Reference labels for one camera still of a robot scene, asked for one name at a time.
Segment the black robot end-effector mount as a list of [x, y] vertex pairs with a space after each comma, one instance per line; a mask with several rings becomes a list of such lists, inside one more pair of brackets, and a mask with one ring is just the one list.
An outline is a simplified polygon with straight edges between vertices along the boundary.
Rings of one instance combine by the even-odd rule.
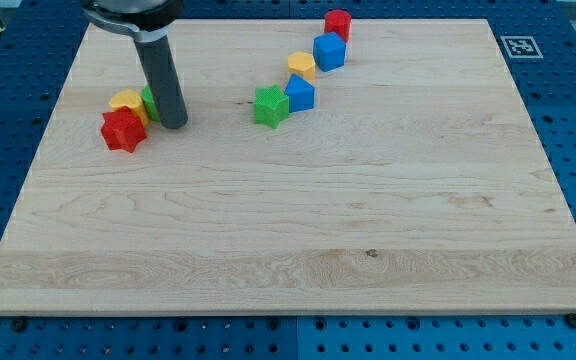
[[153, 42], [166, 36], [185, 8], [184, 0], [81, 0], [90, 23], [136, 42]]

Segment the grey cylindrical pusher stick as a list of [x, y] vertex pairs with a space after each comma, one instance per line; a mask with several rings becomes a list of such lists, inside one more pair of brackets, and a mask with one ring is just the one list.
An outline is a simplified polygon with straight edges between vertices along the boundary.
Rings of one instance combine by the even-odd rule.
[[185, 126], [188, 114], [168, 38], [135, 46], [161, 124], [167, 129]]

